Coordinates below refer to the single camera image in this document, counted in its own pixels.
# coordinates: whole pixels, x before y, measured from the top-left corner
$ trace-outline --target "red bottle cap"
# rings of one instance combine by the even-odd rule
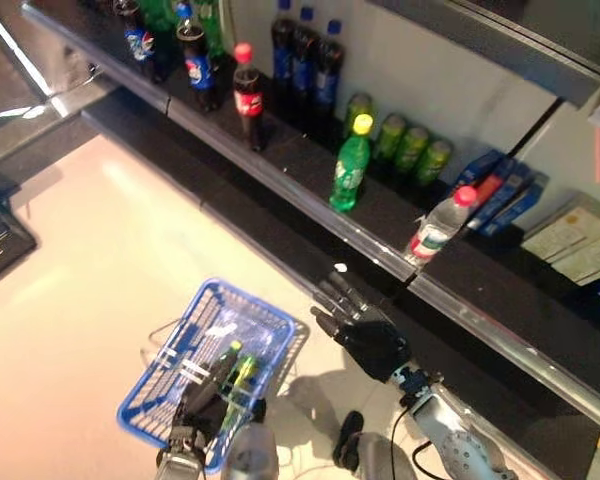
[[[239,43],[234,54],[238,63],[250,63],[253,58],[253,48],[248,43]]]
[[[453,201],[461,207],[470,207],[476,202],[478,193],[473,187],[460,187],[453,195]]]

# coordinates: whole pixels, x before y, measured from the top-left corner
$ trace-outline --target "wall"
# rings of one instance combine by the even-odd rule
[[[600,201],[600,173],[596,178],[596,127],[587,120],[595,100],[592,98],[579,111],[571,105],[562,106],[547,129],[529,144],[529,148],[520,152],[520,159],[551,178],[541,202],[516,222],[522,228],[533,227],[564,204],[576,190]]]
[[[269,26],[277,1],[233,3],[238,39],[254,45],[255,64],[271,74]],[[364,0],[294,0],[293,4],[295,18],[301,5],[315,7],[314,27],[320,32],[331,18],[343,21],[347,58],[336,114],[342,117],[348,98],[362,90],[374,97],[380,120],[396,111],[448,138],[456,154],[443,180],[452,181],[489,148],[510,150],[554,100],[550,93],[489,60]],[[600,186],[590,182],[593,129],[584,118],[573,108],[563,107],[554,122],[555,131],[546,133],[527,152],[534,167],[553,177],[547,200],[543,199],[538,211],[555,208],[574,186],[591,187],[592,194],[600,195]],[[561,138],[565,135],[574,145],[565,143]],[[564,168],[565,152],[571,152],[570,165],[578,162],[577,167]],[[521,224],[529,227],[537,217]]]

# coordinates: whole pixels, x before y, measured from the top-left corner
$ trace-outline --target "tiled floor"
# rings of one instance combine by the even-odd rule
[[[311,299],[103,137],[34,177],[13,201],[40,248],[0,281],[1,480],[152,478],[155,449],[117,426],[116,408],[142,373],[147,334],[179,316],[209,277],[308,326],[269,403],[282,480],[321,466],[303,480],[351,478],[327,468],[351,409],[363,412],[367,430],[390,434],[397,392],[370,380],[315,326]],[[408,422],[396,438],[407,451],[423,441]],[[433,449],[423,463],[445,476]]]

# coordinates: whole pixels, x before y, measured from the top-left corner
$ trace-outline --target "blue shopping basket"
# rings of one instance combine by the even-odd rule
[[[230,425],[210,445],[206,472],[217,473],[234,433],[249,421],[250,410],[265,394],[268,382],[285,358],[295,332],[295,320],[281,310],[217,279],[207,280],[187,307],[156,358],[118,408],[118,422],[127,431],[162,448],[185,386],[204,378],[202,365],[211,365],[242,343],[240,355],[258,360],[251,391],[238,403],[230,400]]]

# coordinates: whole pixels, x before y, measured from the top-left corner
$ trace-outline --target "black shelf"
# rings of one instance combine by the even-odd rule
[[[233,162],[326,228],[340,243],[345,242],[399,281],[414,273],[400,251],[416,231],[414,221],[439,199],[443,184],[414,192],[408,186],[390,185],[382,172],[372,171],[358,206],[348,215],[339,214],[327,201],[335,165],[333,152],[339,142],[333,136],[318,135],[321,131],[337,132],[337,123],[311,129],[310,135],[305,135],[303,129],[310,124],[303,125],[302,119],[278,107],[268,94],[265,124],[270,132],[269,145],[262,154],[252,152],[242,142],[229,90],[231,61],[219,73],[222,108],[202,114],[180,63],[175,62],[162,85],[140,75],[117,18],[66,0],[32,0],[24,11],[84,50],[123,85],[193,133],[200,144]],[[169,169],[175,173],[168,174],[175,177],[177,162]],[[479,241],[467,238],[469,241],[452,241],[409,288],[600,423],[600,329],[565,308],[555,292],[545,291],[543,283],[546,285],[546,278],[555,272],[535,276],[530,270],[521,276],[499,261],[499,255],[485,252]],[[484,329],[475,330],[476,325]]]
[[[368,1],[469,48],[577,107],[600,87],[600,0]]]

